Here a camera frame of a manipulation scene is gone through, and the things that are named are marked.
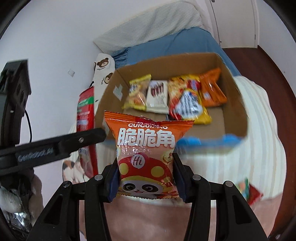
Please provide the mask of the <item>white gloved hand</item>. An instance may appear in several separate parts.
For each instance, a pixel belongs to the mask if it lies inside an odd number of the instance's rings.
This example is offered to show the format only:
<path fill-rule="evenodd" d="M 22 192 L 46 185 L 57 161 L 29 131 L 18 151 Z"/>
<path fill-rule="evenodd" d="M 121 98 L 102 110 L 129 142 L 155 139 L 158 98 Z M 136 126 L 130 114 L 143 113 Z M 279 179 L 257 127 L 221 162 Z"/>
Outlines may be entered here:
<path fill-rule="evenodd" d="M 33 168 L 1 176 L 1 209 L 9 225 L 28 233 L 43 208 L 42 182 Z"/>

